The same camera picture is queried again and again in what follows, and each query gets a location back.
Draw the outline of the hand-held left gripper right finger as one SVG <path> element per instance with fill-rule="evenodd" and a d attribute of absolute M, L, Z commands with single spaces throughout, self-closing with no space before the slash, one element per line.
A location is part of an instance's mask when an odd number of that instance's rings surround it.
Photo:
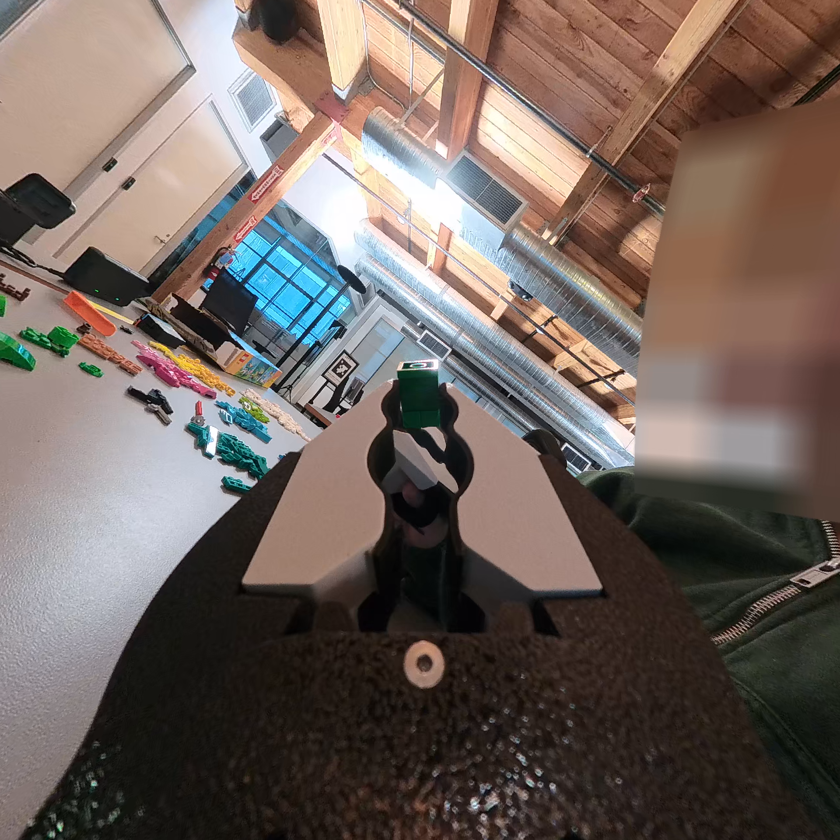
<path fill-rule="evenodd" d="M 602 584 L 538 451 L 450 384 L 472 463 L 457 500 L 463 591 L 473 601 L 598 596 Z"/>

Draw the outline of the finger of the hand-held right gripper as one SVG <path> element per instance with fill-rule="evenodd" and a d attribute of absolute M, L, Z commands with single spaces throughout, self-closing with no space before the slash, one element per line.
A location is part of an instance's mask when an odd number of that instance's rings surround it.
<path fill-rule="evenodd" d="M 444 464 L 438 463 L 413 437 L 394 437 L 394 466 L 384 477 L 384 490 L 401 490 L 411 481 L 419 490 L 430 490 L 440 484 L 455 489 L 455 478 Z"/>

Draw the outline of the green lego brick assembly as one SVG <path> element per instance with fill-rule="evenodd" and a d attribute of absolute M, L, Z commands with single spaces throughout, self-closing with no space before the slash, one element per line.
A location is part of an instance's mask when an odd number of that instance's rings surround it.
<path fill-rule="evenodd" d="M 404 361 L 396 374 L 403 427 L 440 427 L 439 360 Z"/>

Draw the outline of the pile of teal lego pieces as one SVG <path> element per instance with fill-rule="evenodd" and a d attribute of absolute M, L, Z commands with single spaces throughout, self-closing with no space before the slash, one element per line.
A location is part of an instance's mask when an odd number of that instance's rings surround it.
<path fill-rule="evenodd" d="M 225 465 L 241 469 L 254 480 L 262 479 L 270 471 L 264 456 L 232 434 L 195 422 L 186 424 L 185 431 L 194 436 L 198 450 L 208 459 L 219 459 Z"/>

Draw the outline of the pile of white lego pieces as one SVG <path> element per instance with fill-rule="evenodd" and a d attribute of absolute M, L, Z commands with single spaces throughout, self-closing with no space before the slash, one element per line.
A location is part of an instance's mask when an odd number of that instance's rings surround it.
<path fill-rule="evenodd" d="M 238 400 L 241 398 L 249 399 L 259 405 L 262 410 L 270 416 L 270 420 L 276 421 L 281 427 L 286 429 L 288 432 L 299 436 L 299 438 L 304 442 L 308 443 L 312 440 L 308 433 L 299 424 L 299 421 L 294 416 L 284 411 L 279 404 L 265 399 L 252 389 L 247 389 L 244 395 L 240 396 Z"/>

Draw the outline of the pile of turquoise lego pieces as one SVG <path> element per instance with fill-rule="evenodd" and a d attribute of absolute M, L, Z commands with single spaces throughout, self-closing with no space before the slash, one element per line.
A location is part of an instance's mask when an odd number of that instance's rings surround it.
<path fill-rule="evenodd" d="M 254 435 L 262 443 L 269 443 L 271 436 L 268 434 L 266 425 L 254 418 L 244 408 L 232 406 L 227 402 L 215 401 L 219 418 L 225 425 L 237 426 L 241 430 Z"/>

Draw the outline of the lego set cardboard box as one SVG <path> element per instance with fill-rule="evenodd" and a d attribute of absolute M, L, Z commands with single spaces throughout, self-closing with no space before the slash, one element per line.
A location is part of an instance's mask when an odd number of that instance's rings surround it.
<path fill-rule="evenodd" d="M 261 387 L 271 387 L 279 381 L 280 368 L 213 314 L 173 295 L 165 299 L 163 311 L 187 345 L 204 353 L 226 373 Z"/>

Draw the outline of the pile of yellow lego pieces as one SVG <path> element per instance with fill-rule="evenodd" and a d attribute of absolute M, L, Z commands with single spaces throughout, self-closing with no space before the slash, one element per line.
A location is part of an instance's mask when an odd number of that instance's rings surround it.
<path fill-rule="evenodd" d="M 197 380 L 213 388 L 216 392 L 221 391 L 228 396 L 233 396 L 235 394 L 235 388 L 228 385 L 199 360 L 183 353 L 176 354 L 164 345 L 158 344 L 154 341 L 149 342 L 149 347 L 172 360 L 178 367 L 194 376 Z"/>

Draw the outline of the cluster of black lego pieces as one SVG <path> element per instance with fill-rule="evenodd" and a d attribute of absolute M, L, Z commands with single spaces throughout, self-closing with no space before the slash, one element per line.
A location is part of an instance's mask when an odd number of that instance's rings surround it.
<path fill-rule="evenodd" d="M 142 392 L 140 389 L 129 386 L 126 393 L 134 400 L 146 406 L 152 406 L 152 411 L 156 412 L 160 409 L 168 417 L 173 414 L 172 405 L 169 403 L 166 396 L 158 389 L 150 389 L 147 392 Z"/>

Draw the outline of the pile of pink lego pieces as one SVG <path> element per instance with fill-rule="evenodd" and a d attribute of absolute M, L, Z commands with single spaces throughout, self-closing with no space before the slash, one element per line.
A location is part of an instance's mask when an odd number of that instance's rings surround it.
<path fill-rule="evenodd" d="M 150 368 L 154 375 L 156 375 L 162 382 L 172 387 L 185 387 L 195 393 L 208 397 L 212 400 L 217 398 L 216 391 L 197 380 L 194 376 L 187 373 L 178 367 L 172 360 L 161 355 L 153 350 L 151 347 L 139 342 L 137 340 L 131 341 L 134 348 L 137 349 L 137 360 L 142 365 Z"/>

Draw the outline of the pile of coral lego pieces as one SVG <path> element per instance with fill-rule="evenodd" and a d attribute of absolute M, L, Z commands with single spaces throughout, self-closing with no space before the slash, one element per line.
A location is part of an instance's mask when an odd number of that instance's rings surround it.
<path fill-rule="evenodd" d="M 123 356 L 114 348 L 106 344 L 101 339 L 97 338 L 91 333 L 83 334 L 79 337 L 78 345 L 84 347 L 90 352 L 97 355 L 97 357 L 116 365 L 123 372 L 132 376 L 136 376 L 142 372 L 143 368 L 132 362 L 130 359 Z"/>

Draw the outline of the cluster of green lego pieces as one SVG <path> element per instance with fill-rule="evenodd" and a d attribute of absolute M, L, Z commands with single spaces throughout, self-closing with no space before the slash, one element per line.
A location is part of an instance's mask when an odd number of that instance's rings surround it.
<path fill-rule="evenodd" d="M 55 326 L 49 332 L 25 328 L 20 330 L 18 335 L 21 339 L 50 350 L 61 358 L 66 358 L 81 338 L 78 333 L 60 326 Z"/>

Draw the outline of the black floor lamp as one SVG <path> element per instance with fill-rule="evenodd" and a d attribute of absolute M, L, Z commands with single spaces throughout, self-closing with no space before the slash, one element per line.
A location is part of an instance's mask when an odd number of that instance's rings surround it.
<path fill-rule="evenodd" d="M 364 293 L 364 292 L 365 292 L 365 289 L 366 289 L 365 284 L 363 283 L 363 281 L 362 281 L 360 278 L 358 278 L 358 277 L 357 277 L 357 276 L 356 276 L 356 275 L 352 272 L 352 270 L 351 270 L 351 269 L 347 268 L 346 266 L 338 265 L 338 266 L 337 266 L 337 271 L 338 271 L 339 278 L 340 278 L 340 279 L 341 279 L 341 281 L 342 281 L 342 286 L 341 286 L 341 287 L 340 287 L 340 289 L 338 290 L 338 293 L 337 293 L 337 295 L 336 295 L 336 299 L 341 298 L 341 297 L 342 297 L 342 295 L 344 294 L 344 292 L 346 292 L 346 291 L 347 291 L 347 290 L 349 290 L 349 289 L 352 289 L 353 291 L 356 291 L 356 292 L 358 292 L 359 294 L 362 294 L 362 293 Z M 296 349 L 296 348 L 297 348 L 297 347 L 298 347 L 301 343 L 304 343 L 304 340 L 305 340 L 305 339 L 309 336 L 310 332 L 311 332 L 313 329 L 315 329 L 315 328 L 317 328 L 317 327 L 318 327 L 318 325 L 319 325 L 320 321 L 321 321 L 323 318 L 325 318 L 327 315 L 329 315 L 329 308 L 330 308 L 331 306 L 332 306 L 332 304 L 331 304 L 331 303 L 329 303 L 329 304 L 325 304 L 325 305 L 324 305 L 324 307 L 323 307 L 323 309 L 322 309 L 322 312 L 321 312 L 319 315 L 317 315 L 317 316 L 315 317 L 315 319 L 312 321 L 312 323 L 311 323 L 311 324 L 310 324 L 310 325 L 306 328 L 306 330 L 303 332 L 303 334 L 302 334 L 302 336 L 300 337 L 300 339 L 299 339 L 299 340 L 297 340 L 297 341 L 296 341 L 296 342 L 295 342 L 295 343 L 291 346 L 291 348 L 289 349 L 289 351 L 288 351 L 288 353 L 287 353 L 288 355 L 291 355 L 291 354 L 292 354 L 292 352 L 293 352 L 293 351 L 294 351 L 294 350 L 295 350 L 295 349 Z M 304 353 L 303 353 L 303 355 L 300 357 L 300 359 L 299 359 L 296 363 L 294 363 L 294 365 L 291 367 L 290 371 L 289 371 L 287 374 L 285 374 L 285 375 L 283 376 L 283 378 L 282 378 L 281 380 L 279 380 L 279 382 L 278 382 L 278 383 L 276 383 L 276 384 L 274 384 L 273 386 L 271 386 L 271 389 L 272 389 L 274 392 L 278 393 L 278 394 L 279 394 L 279 393 L 281 393 L 281 392 L 283 392 L 284 390 L 286 390 L 287 392 L 290 392 L 290 391 L 291 391 L 291 388 L 293 387 L 293 383 L 296 381 L 296 379 L 295 379 L 295 374 L 296 374 L 296 372 L 297 372 L 297 371 L 298 371 L 298 370 L 299 370 L 299 369 L 300 369 L 303 365 L 305 365 L 305 364 L 308 362 L 308 360 L 310 359 L 310 357 L 311 357 L 313 354 L 316 354 L 316 353 L 319 351 L 319 347 L 321 346 L 321 343 L 322 343 L 322 342 L 321 342 L 321 340 L 320 340 L 320 339 L 316 339 L 316 340 L 314 340 L 312 343 L 310 343 L 310 344 L 308 345 L 308 347 L 305 349 L 305 352 L 304 352 Z"/>

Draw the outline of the black computer monitor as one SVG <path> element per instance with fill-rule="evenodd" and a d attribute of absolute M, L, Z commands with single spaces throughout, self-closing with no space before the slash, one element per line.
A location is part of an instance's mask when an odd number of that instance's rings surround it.
<path fill-rule="evenodd" d="M 258 297 L 228 269 L 218 271 L 206 291 L 199 310 L 220 321 L 231 333 L 241 336 L 253 316 Z"/>

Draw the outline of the black charger box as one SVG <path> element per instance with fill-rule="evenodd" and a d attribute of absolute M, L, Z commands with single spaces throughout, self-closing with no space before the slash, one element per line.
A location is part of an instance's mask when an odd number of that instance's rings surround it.
<path fill-rule="evenodd" d="M 118 308 L 151 294 L 147 279 L 92 246 L 66 268 L 62 277 L 73 290 Z"/>

